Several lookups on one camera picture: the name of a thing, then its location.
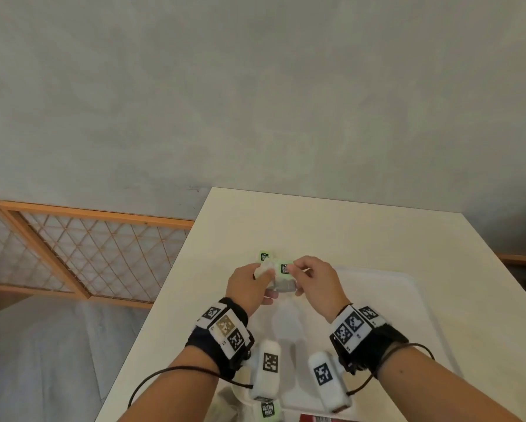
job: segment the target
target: wristband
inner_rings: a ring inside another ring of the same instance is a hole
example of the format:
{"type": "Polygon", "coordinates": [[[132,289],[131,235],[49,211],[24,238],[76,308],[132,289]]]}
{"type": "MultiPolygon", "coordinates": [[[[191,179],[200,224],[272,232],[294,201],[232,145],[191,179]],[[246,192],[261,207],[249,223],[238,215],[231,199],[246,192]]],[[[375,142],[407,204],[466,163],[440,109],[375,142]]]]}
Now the wristband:
{"type": "Polygon", "coordinates": [[[346,305],[332,322],[330,341],[345,370],[370,370],[377,375],[378,364],[394,342],[409,340],[370,306],[346,305]]]}
{"type": "Polygon", "coordinates": [[[240,305],[230,298],[220,299],[197,320],[185,346],[200,348],[224,378],[232,379],[253,346],[253,336],[245,327],[247,321],[240,305]]]}

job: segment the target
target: diamond pattern netting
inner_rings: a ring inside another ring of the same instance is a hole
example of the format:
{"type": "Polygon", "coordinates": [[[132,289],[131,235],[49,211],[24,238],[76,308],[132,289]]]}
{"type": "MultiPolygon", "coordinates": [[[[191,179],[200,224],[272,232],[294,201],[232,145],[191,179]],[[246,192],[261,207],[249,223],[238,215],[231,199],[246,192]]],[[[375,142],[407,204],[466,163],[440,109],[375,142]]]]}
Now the diamond pattern netting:
{"type": "Polygon", "coordinates": [[[183,229],[24,212],[96,296],[153,302],[183,246],[183,229]]]}
{"type": "Polygon", "coordinates": [[[0,284],[71,292],[18,234],[0,219],[0,284]]]}

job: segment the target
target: hand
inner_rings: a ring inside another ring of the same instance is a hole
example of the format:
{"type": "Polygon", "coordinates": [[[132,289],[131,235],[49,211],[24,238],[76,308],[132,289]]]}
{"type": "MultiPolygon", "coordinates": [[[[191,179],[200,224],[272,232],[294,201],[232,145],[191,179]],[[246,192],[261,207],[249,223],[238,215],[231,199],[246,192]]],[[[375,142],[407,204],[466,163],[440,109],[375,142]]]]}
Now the hand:
{"type": "Polygon", "coordinates": [[[275,278],[275,271],[269,269],[253,279],[253,273],[261,265],[260,263],[250,263],[244,267],[236,268],[228,280],[226,287],[226,298],[231,298],[236,304],[241,306],[251,317],[259,305],[271,305],[273,299],[279,297],[278,292],[266,290],[269,283],[275,278]]]}
{"type": "Polygon", "coordinates": [[[329,263],[314,256],[303,256],[292,265],[287,265],[287,270],[296,280],[296,296],[306,293],[310,305],[328,323],[333,322],[339,311],[351,303],[345,296],[336,270],[329,263]]]}

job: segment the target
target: black cable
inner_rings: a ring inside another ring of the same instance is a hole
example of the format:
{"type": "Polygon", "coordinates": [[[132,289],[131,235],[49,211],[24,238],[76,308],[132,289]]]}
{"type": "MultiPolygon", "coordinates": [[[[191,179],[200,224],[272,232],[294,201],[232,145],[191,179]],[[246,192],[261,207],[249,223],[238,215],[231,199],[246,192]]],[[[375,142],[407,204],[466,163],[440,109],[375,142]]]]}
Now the black cable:
{"type": "Polygon", "coordinates": [[[161,373],[170,372],[170,371],[173,371],[173,370],[192,370],[192,371],[196,371],[196,372],[206,373],[206,374],[208,374],[208,375],[212,375],[212,376],[219,377],[220,379],[225,380],[226,382],[231,383],[232,385],[237,385],[237,386],[239,386],[239,387],[247,388],[247,389],[253,389],[253,385],[250,385],[250,384],[241,384],[241,383],[239,383],[239,382],[236,382],[235,380],[226,379],[226,378],[224,378],[223,376],[220,376],[218,373],[213,372],[212,370],[209,370],[209,369],[203,369],[202,367],[196,367],[196,366],[173,366],[173,367],[166,367],[165,369],[161,369],[161,370],[158,370],[158,371],[155,372],[155,373],[152,373],[150,376],[148,376],[146,379],[144,379],[142,382],[140,382],[140,385],[138,385],[138,386],[136,387],[136,389],[134,390],[134,392],[133,392],[132,395],[130,396],[130,400],[128,401],[128,407],[126,407],[126,408],[127,408],[127,409],[130,408],[130,406],[132,405],[132,402],[133,402],[133,400],[134,400],[134,396],[135,396],[136,393],[140,390],[140,388],[142,387],[142,385],[144,385],[148,380],[152,379],[154,376],[161,375],[161,373]]]}
{"type": "Polygon", "coordinates": [[[408,348],[408,347],[420,347],[420,348],[423,348],[424,350],[426,350],[428,353],[429,353],[429,356],[435,360],[435,356],[433,355],[433,353],[431,352],[431,350],[426,347],[425,345],[421,345],[421,344],[417,344],[417,343],[407,343],[407,344],[401,344],[401,345],[398,345],[397,347],[394,347],[392,348],[385,356],[382,360],[380,360],[380,362],[378,363],[378,366],[376,368],[376,370],[367,378],[367,380],[360,386],[358,387],[357,389],[353,389],[349,392],[347,392],[347,395],[349,397],[357,394],[357,392],[359,392],[360,390],[362,390],[365,386],[368,385],[368,383],[372,380],[372,378],[374,376],[376,376],[378,374],[378,371],[380,370],[380,368],[382,367],[382,365],[386,362],[386,360],[388,360],[396,351],[399,351],[400,349],[403,349],[403,348],[408,348]]]}

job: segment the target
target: person's left hand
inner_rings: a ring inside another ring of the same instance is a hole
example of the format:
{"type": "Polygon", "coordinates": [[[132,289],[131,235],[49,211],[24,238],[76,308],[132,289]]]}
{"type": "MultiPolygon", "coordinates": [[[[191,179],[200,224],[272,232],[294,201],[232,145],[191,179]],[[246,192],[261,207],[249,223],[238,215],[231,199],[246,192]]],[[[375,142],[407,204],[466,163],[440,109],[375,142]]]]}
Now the person's left hand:
{"type": "Polygon", "coordinates": [[[255,269],[259,268],[260,263],[250,263],[244,267],[236,268],[228,280],[226,287],[226,298],[231,298],[236,304],[241,306],[251,317],[259,305],[271,305],[273,299],[279,297],[279,293],[273,290],[266,290],[269,283],[275,278],[275,271],[269,269],[253,279],[255,269]]]}

